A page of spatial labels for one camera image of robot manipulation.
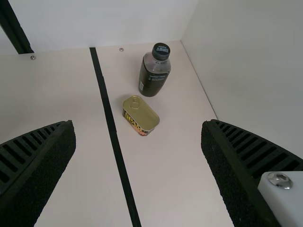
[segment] screw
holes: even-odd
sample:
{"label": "screw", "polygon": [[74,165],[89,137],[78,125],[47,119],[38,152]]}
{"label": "screw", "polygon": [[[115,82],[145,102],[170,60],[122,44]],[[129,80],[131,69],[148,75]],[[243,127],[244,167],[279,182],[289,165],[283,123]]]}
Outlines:
{"label": "screw", "polygon": [[292,180],[287,175],[280,172],[269,173],[267,179],[278,188],[291,189],[293,186]]}

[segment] spam can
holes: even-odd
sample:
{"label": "spam can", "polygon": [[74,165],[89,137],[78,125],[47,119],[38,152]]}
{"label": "spam can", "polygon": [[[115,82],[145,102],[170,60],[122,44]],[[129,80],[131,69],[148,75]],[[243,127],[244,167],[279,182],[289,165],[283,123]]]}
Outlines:
{"label": "spam can", "polygon": [[139,96],[124,101],[123,117],[141,136],[147,136],[160,122],[159,116]]}

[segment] textured rubber pad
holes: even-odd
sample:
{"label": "textured rubber pad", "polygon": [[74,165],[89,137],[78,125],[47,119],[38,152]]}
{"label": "textured rubber pad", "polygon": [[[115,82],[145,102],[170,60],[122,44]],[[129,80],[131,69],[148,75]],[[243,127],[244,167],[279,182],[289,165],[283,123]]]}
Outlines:
{"label": "textured rubber pad", "polygon": [[34,226],[75,149],[71,121],[0,145],[0,227]]}
{"label": "textured rubber pad", "polygon": [[260,136],[217,120],[203,123],[201,148],[235,227],[279,227],[258,191],[261,175],[301,171],[303,160]]}

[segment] black frame edge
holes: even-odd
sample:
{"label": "black frame edge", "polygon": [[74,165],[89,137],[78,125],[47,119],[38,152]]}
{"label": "black frame edge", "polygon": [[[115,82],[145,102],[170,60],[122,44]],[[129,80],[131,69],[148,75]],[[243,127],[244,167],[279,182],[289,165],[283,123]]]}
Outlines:
{"label": "black frame edge", "polygon": [[34,53],[8,0],[0,0],[0,25],[19,54]]}
{"label": "black frame edge", "polygon": [[116,125],[115,125],[113,113],[112,113],[112,110],[110,107],[110,102],[108,99],[106,85],[105,85],[104,77],[102,75],[97,51],[96,51],[95,47],[90,47],[89,50],[90,50],[91,58],[93,61],[95,73],[97,76],[97,81],[98,81],[98,85],[99,85],[99,89],[100,89],[100,93],[101,93],[101,99],[102,99],[103,108],[104,108],[104,112],[105,112],[105,118],[106,118],[106,122],[107,122],[108,132],[109,132],[110,140],[112,143],[112,147],[113,147],[113,151],[114,151],[114,155],[115,155],[115,159],[116,159],[116,164],[118,167],[118,171],[119,171],[126,203],[128,206],[130,218],[131,218],[133,227],[141,227],[140,218],[139,218],[139,214],[138,214],[136,204],[134,201],[134,196],[133,196],[132,188],[131,188],[131,185],[130,185],[130,182],[128,179],[125,163],[123,160],[123,155],[121,152],[121,148],[120,148],[120,144],[119,144],[119,140],[118,140],[118,136],[117,136]]}

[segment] dark bottle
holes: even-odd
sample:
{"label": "dark bottle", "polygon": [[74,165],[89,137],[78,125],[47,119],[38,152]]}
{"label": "dark bottle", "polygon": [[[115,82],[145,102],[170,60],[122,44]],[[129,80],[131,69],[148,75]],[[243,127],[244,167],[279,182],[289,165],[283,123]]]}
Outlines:
{"label": "dark bottle", "polygon": [[155,44],[152,52],[144,55],[140,76],[139,91],[147,97],[155,96],[170,73],[170,48],[166,44]]}

